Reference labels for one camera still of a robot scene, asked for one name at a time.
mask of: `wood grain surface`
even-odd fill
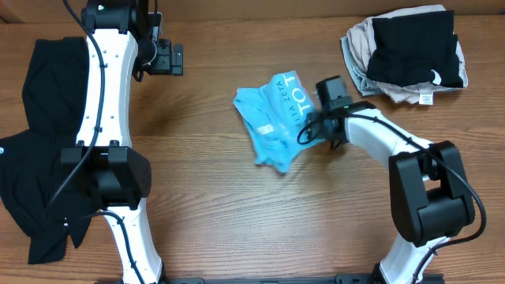
[[[185,44],[183,77],[133,82],[130,132],[153,170],[148,216],[169,277],[332,276],[368,272],[396,236],[387,171],[363,150],[329,144],[305,151],[286,175],[254,165],[232,100],[297,70],[309,93],[334,75],[349,77],[340,37],[360,17],[172,22],[165,36]],[[445,248],[428,271],[447,283],[505,283],[505,17],[456,17],[469,87],[437,94],[434,106],[367,98],[393,122],[459,148],[488,212],[484,235]],[[27,129],[21,89],[37,38],[81,32],[75,24],[0,26],[0,136]],[[355,100],[360,96],[347,79]],[[471,234],[476,223],[460,236]],[[104,219],[63,261],[27,265],[30,240],[0,207],[0,283],[93,283],[122,276]]]
[[[69,0],[77,14],[88,0]],[[503,0],[158,0],[159,11],[171,21],[280,19],[288,17],[374,16],[395,9],[442,4],[461,15],[494,15]],[[154,10],[154,0],[150,0]],[[73,22],[62,0],[0,0],[0,16],[9,22]]]

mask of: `light blue cloth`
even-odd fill
[[[261,88],[239,88],[234,105],[251,136],[256,164],[287,173],[301,151],[324,141],[318,139],[307,145],[297,142],[314,106],[294,71],[273,76]]]
[[[349,70],[350,77],[353,79],[357,90],[363,96],[383,94],[383,92],[375,85],[375,83],[366,77],[365,71],[361,70],[357,66],[353,55],[350,53],[349,40],[347,39],[347,36],[342,37],[340,41],[342,43],[344,62],[346,63],[347,70]]]

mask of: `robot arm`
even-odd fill
[[[389,169],[391,215],[398,236],[372,277],[381,284],[410,284],[417,266],[430,249],[449,241],[474,220],[469,192],[425,152],[440,157],[465,178],[461,156],[451,142],[433,144],[390,122],[371,103],[353,103],[339,77],[323,80],[316,88],[323,109],[308,116],[305,130],[309,139],[318,136],[356,145]],[[404,137],[377,121],[385,122]],[[425,150],[420,151],[410,141]],[[440,187],[426,191],[424,181],[428,179],[440,180]],[[431,258],[422,267],[416,282],[423,281],[422,273]],[[441,281],[427,278],[425,283]]]
[[[395,127],[407,137],[411,137],[413,141],[428,149],[432,143],[429,140],[418,138],[406,130],[400,128],[393,122],[387,120],[380,110],[364,109],[355,114],[378,118],[381,121]],[[408,144],[402,138],[396,136],[391,130],[385,126],[375,123],[374,121],[364,120],[361,118],[347,118],[345,120],[346,137],[350,144],[356,145],[365,149],[370,156],[376,161],[382,163],[385,168],[389,167],[389,158],[402,152],[414,153],[419,151],[416,147]],[[428,175],[424,175],[424,180],[428,179]],[[398,234],[396,240],[387,254],[380,262],[380,274],[386,284],[410,284],[413,274],[421,259],[434,245],[449,241],[449,237],[438,237],[428,241],[426,245],[417,247],[412,242],[406,241],[401,234]],[[423,266],[417,282],[423,280],[423,272],[428,266],[432,257]]]
[[[105,216],[122,260],[122,282],[165,283],[163,262],[155,250],[146,212],[151,166],[132,149],[129,93],[131,78],[141,81],[144,71],[150,75],[182,75],[182,45],[175,45],[172,52],[170,41],[158,38],[163,26],[161,13],[148,14],[147,0],[89,0],[82,21],[102,52],[105,97],[101,132],[86,166],[71,182],[90,195],[103,211],[122,218],[135,263],[129,261],[118,221]],[[88,46],[90,67],[84,118],[76,147],[62,150],[62,168],[68,174],[92,142],[99,108],[100,64],[89,38]]]

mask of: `clothing label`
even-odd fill
[[[269,133],[273,133],[274,132],[274,126],[271,125],[271,124],[268,124],[268,125],[265,125],[265,126],[258,127],[256,130],[258,130],[258,133],[260,135],[267,135]]]
[[[440,83],[442,83],[442,78],[440,77],[440,74],[433,69],[432,69],[432,71],[435,74],[435,79],[433,79],[433,84],[440,85]]]
[[[419,104],[432,106],[433,105],[433,92],[422,92],[419,95]]]

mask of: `beige cloth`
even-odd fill
[[[419,13],[430,13],[445,11],[442,5],[429,5],[420,6],[416,8],[405,8],[399,9],[393,12],[385,13],[377,17],[382,18],[393,18],[400,16],[408,16]],[[368,70],[368,61],[372,57],[373,52],[377,49],[375,34],[372,26],[372,19],[374,17],[368,17],[360,24],[356,24],[354,27],[347,31],[347,37],[349,38],[350,53],[352,54],[357,66],[363,70],[364,73]],[[465,59],[463,57],[463,52],[461,46],[457,45],[456,54],[459,58],[459,76],[463,81],[463,88],[468,86],[468,76],[465,71]],[[439,85],[434,85],[432,82],[419,83],[411,86],[399,87],[397,85],[388,84],[384,82],[373,81],[376,86],[389,95],[395,103],[400,103],[402,101],[407,101],[409,103],[417,103],[419,101],[419,94],[421,92],[448,92],[454,91],[454,88],[447,88]]]

